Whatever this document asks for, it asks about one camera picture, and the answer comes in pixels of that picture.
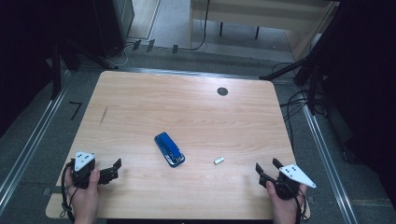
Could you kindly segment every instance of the gray floor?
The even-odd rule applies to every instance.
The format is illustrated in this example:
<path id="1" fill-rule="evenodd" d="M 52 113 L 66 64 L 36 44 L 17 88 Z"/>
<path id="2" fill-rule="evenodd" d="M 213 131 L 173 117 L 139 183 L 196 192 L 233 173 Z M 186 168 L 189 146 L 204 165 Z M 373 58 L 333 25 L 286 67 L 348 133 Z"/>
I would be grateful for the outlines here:
<path id="1" fill-rule="evenodd" d="M 141 46 L 137 50 L 126 49 L 128 61 L 120 66 L 120 70 L 139 72 L 174 70 L 175 72 L 189 71 L 206 75 L 219 74 L 222 77 L 257 78 L 270 74 L 278 63 L 292 62 L 292 56 L 282 31 L 262 28 L 259 41 L 252 41 L 249 40 L 254 38 L 254 32 L 251 31 L 255 31 L 255 29 L 227 24 L 226 26 L 232 27 L 232 29 L 228 31 L 225 28 L 223 32 L 227 35 L 219 37 L 217 24 L 214 22 L 209 23 L 210 26 L 207 27 L 207 40 L 202 49 L 172 54 L 171 49 L 163 47 L 172 48 L 174 44 L 178 44 L 182 48 L 187 45 L 185 29 L 188 21 L 174 19 L 173 22 L 170 22 L 169 18 L 175 17 L 177 11 L 185 14 L 185 7 L 188 5 L 186 2 L 188 1 L 162 0 L 150 36 L 151 39 L 156 40 L 157 48 L 151 52 L 147 52 L 147 46 Z M 199 43 L 199 34 L 202 32 L 201 22 L 196 21 L 195 23 L 194 32 L 196 35 L 194 36 L 197 38 L 196 43 Z M 125 59 L 121 53 L 109 60 L 113 63 L 123 63 Z M 40 139 L 18 186 L 7 202 L 7 206 L 0 216 L 0 223 L 68 222 L 65 219 L 46 217 L 45 210 L 50 198 L 42 195 L 42 191 L 56 183 L 86 106 L 90 101 L 95 83 L 103 71 L 84 57 L 81 58 L 81 61 L 83 62 L 81 69 L 78 72 L 70 73 L 70 81 L 64 98 Z M 297 92 L 297 87 L 292 82 L 293 77 L 294 74 L 290 72 L 274 81 L 280 104 L 285 104 Z M 0 139 L 2 155 L 0 157 L 2 164 L 0 177 L 2 180 L 6 179 L 35 125 L 50 103 L 50 94 L 51 86 L 48 85 Z M 71 118 L 76 112 L 76 106 L 70 102 L 82 103 L 82 107 L 74 119 Z M 396 223 L 395 210 L 387 201 L 387 195 L 376 174 L 364 164 L 352 165 L 344 162 L 340 143 L 332 131 L 330 122 L 321 115 L 315 116 L 315 119 L 318 121 L 327 149 L 359 223 Z M 307 195 L 312 214 L 309 223 L 345 222 L 304 111 L 301 110 L 293 115 L 290 121 L 297 163 L 318 185 L 316 189 L 310 189 Z M 288 123 L 285 122 L 285 124 L 290 132 Z"/>

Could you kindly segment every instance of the small white object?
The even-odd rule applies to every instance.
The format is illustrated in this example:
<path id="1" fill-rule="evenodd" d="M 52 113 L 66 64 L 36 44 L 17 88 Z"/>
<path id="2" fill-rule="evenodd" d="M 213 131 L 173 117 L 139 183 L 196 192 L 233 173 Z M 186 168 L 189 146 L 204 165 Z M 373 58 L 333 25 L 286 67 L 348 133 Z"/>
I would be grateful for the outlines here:
<path id="1" fill-rule="evenodd" d="M 85 165 L 95 159 L 95 154 L 82 151 L 76 152 L 75 171 L 81 170 Z"/>
<path id="2" fill-rule="evenodd" d="M 279 171 L 300 184 L 305 184 L 313 189 L 317 187 L 317 185 L 296 164 L 280 167 Z"/>
<path id="3" fill-rule="evenodd" d="M 215 165 L 221 163 L 222 161 L 224 161 L 224 157 L 220 157 L 218 159 L 215 160 Z"/>

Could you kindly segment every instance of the black circular hole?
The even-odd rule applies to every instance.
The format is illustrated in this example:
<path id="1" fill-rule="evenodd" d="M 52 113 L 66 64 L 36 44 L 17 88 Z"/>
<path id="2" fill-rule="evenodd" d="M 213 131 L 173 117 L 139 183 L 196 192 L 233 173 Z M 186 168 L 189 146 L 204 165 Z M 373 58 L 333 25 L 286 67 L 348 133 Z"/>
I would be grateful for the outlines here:
<path id="1" fill-rule="evenodd" d="M 220 88 L 218 88 L 218 94 L 222 95 L 222 96 L 225 96 L 225 95 L 228 94 L 228 90 L 225 89 L 224 87 L 220 87 Z"/>

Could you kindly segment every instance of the wooden table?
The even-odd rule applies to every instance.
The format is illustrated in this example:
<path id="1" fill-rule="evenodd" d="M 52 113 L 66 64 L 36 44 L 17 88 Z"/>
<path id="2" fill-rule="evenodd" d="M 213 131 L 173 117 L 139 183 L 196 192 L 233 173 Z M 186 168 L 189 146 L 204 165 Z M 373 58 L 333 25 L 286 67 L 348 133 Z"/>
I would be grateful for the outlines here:
<path id="1" fill-rule="evenodd" d="M 154 142 L 161 132 L 186 156 L 176 168 Z M 120 177 L 100 187 L 105 218 L 270 219 L 255 164 L 277 176 L 273 157 L 295 163 L 273 84 L 218 77 L 104 72 L 66 162 L 78 150 L 100 169 L 122 159 Z M 61 200 L 52 194 L 48 217 Z"/>
<path id="2" fill-rule="evenodd" d="M 192 20 L 204 20 L 207 0 L 191 0 Z M 324 0 L 211 0 L 207 19 L 285 30 L 297 61 L 305 56 L 317 34 L 326 29 L 337 3 Z"/>

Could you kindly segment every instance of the hand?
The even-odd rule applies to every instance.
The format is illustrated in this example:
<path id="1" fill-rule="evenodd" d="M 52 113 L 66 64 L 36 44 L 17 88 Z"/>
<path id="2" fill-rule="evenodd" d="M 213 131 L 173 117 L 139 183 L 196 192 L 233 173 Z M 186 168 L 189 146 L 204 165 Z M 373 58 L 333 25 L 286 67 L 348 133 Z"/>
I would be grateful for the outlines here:
<path id="1" fill-rule="evenodd" d="M 294 199 L 290 200 L 282 200 L 276 194 L 276 189 L 274 184 L 271 181 L 266 182 L 266 187 L 268 194 L 270 196 L 271 203 L 273 205 L 273 215 L 274 215 L 274 223 L 276 224 L 294 224 L 296 223 L 296 214 L 297 214 L 297 203 Z M 304 198 L 302 193 L 306 192 L 306 185 L 300 185 L 299 195 L 297 196 L 297 200 L 300 203 L 300 207 L 303 205 Z"/>
<path id="2" fill-rule="evenodd" d="M 71 204 L 75 211 L 75 223 L 94 223 L 96 221 L 99 208 L 98 182 L 100 178 L 100 172 L 96 168 L 91 171 L 90 184 L 86 189 L 77 189 L 74 187 L 71 174 L 72 170 L 71 167 L 69 167 L 66 170 L 64 182 L 66 186 L 70 186 L 67 189 L 69 199 L 73 197 Z"/>

